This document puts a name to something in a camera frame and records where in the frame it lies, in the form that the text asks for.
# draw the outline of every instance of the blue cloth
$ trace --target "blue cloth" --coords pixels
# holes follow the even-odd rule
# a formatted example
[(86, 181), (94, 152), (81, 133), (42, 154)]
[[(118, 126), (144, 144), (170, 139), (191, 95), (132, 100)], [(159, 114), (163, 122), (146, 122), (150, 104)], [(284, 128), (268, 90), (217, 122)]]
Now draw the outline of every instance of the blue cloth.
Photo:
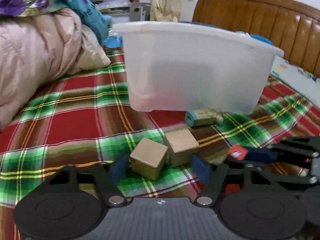
[[(195, 24), (195, 25), (202, 25), (202, 26), (207, 26), (207, 27), (213, 27), (213, 28), (218, 28), (218, 29), (222, 29), (224, 30), (223, 28), (220, 28), (218, 26), (215, 26), (215, 25), (211, 25), (211, 24), (206, 24), (206, 23), (199, 23), (199, 22), (181, 22), (181, 23), (189, 23), (189, 24)], [(270, 45), (273, 45), (272, 42), (270, 40), (268, 40), (267, 38), (265, 37), (262, 37), (260, 35), (255, 35), (255, 34), (250, 34), (250, 36), (258, 41), (262, 41), (264, 43), (268, 43)]]
[(64, 0), (65, 4), (80, 17), (82, 24), (88, 26), (100, 44), (108, 37), (109, 25), (101, 12), (89, 0)]
[(112, 17), (110, 15), (102, 15), (102, 18), (106, 21), (109, 31), (111, 31), (113, 24)]

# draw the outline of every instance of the wooden block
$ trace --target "wooden block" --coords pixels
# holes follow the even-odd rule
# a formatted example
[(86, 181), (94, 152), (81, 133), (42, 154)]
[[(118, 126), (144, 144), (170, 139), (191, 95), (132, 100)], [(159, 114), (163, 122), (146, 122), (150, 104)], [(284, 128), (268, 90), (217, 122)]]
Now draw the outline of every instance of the wooden block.
[(200, 109), (186, 112), (185, 122), (190, 127), (223, 122), (222, 112), (214, 109)]
[(156, 180), (165, 163), (167, 151), (167, 146), (143, 138), (130, 154), (131, 169), (148, 179)]
[(167, 158), (172, 167), (190, 163), (192, 154), (199, 151), (199, 144), (188, 129), (166, 133), (164, 145), (169, 148)]

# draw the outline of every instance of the translucent plastic box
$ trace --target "translucent plastic box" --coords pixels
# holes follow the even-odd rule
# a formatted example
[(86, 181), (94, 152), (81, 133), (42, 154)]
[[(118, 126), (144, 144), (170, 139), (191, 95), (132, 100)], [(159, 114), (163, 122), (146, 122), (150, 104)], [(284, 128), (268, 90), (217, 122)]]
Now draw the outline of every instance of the translucent plastic box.
[(185, 23), (113, 26), (124, 43), (129, 99), (136, 111), (215, 108), (250, 114), (275, 55), (247, 35)]

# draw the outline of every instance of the plaid blanket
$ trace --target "plaid blanket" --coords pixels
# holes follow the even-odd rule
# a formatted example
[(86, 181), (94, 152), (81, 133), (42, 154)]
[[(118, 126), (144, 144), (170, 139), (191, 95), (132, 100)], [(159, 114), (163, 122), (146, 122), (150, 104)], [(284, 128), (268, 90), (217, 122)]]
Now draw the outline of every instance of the plaid blanket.
[[(131, 152), (143, 138), (163, 142), (167, 131), (186, 126), (185, 112), (136, 112), (129, 106), (120, 49), (106, 49), (112, 65), (66, 76), (37, 91), (0, 133), (0, 239), (20, 235), (12, 211), (17, 202), (66, 164), (89, 166)], [(233, 144), (263, 147), (283, 136), (320, 134), (320, 110), (274, 77), (269, 77), (250, 116), (226, 114), (222, 124), (191, 129), (200, 156), (222, 161)], [(303, 174), (284, 163), (281, 174)], [(151, 182), (129, 171), (118, 185), (125, 196), (195, 198), (202, 185), (190, 167), (165, 166)]]

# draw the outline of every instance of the pink comforter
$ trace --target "pink comforter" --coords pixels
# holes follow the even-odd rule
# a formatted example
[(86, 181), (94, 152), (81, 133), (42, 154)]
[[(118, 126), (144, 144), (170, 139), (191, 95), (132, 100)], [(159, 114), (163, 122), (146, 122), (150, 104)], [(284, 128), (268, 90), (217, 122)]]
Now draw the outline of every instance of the pink comforter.
[(72, 10), (0, 22), (0, 132), (36, 89), (110, 61)]

